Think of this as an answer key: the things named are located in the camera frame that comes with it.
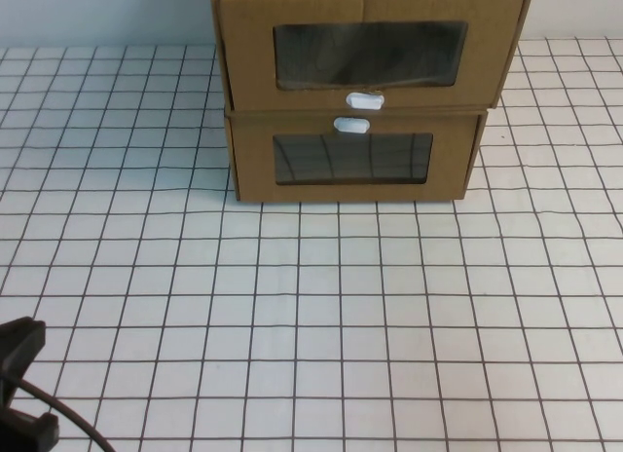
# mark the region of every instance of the white grid surface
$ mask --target white grid surface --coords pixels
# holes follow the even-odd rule
[[[623,451],[622,65],[522,42],[464,201],[259,206],[213,48],[0,49],[26,378],[119,452]]]

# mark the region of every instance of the wall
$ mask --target wall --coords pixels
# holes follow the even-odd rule
[[[533,0],[525,37],[623,37],[623,0]],[[0,0],[0,46],[196,44],[209,0]]]

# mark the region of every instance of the drawer window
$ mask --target drawer window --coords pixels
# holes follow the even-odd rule
[[[274,30],[282,90],[450,87],[464,21],[281,25]]]
[[[278,185],[424,184],[432,133],[275,135]]]

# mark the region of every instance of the stacked drawers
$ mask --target stacked drawers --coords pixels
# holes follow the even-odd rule
[[[529,2],[212,0],[238,198],[462,198]]]

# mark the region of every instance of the cardboard drawer box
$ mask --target cardboard drawer box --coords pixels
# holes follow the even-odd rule
[[[530,0],[213,0],[228,110],[495,107]]]
[[[238,198],[245,202],[462,199],[487,114],[350,118],[239,114],[226,119]]]

